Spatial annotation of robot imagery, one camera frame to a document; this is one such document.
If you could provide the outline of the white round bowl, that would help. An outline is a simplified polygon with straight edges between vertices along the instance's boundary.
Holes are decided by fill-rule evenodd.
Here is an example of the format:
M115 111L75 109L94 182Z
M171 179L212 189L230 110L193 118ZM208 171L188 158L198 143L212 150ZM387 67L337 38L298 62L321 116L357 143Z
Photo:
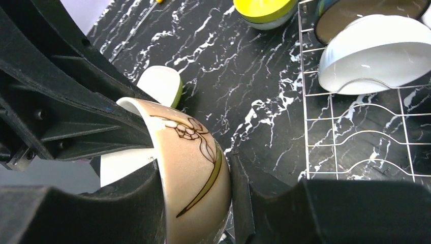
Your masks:
M368 15L347 25L326 46L320 86L362 95L397 88L430 72L430 29L397 15Z

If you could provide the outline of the beige floral bowl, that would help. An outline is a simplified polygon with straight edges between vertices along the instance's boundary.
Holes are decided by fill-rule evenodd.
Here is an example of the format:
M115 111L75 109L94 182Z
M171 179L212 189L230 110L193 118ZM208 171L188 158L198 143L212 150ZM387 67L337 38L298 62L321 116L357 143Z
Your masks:
M148 149L101 156L101 185L157 161L164 195L166 243L218 243L232 199L226 156L195 118L155 102L123 97L117 104L141 117L152 140Z

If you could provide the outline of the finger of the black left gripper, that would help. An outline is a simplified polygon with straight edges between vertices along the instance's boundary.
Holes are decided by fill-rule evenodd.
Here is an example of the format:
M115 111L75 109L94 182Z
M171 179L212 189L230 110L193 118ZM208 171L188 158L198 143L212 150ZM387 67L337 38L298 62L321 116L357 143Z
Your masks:
M123 97L152 100L92 46L60 1L1 1L2 166L152 147L143 119L117 104Z

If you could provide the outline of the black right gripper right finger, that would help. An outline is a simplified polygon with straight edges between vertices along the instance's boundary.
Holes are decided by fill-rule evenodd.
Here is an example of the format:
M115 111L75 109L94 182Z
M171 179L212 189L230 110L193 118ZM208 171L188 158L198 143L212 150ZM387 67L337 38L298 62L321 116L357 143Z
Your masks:
M430 192L405 181L303 179L230 157L237 243L430 243Z

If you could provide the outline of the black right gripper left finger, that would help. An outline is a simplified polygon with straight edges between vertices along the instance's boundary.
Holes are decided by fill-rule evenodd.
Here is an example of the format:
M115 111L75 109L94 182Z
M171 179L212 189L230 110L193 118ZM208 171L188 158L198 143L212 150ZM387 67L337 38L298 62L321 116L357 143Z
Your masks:
M156 161L94 193L1 188L1 243L164 243Z

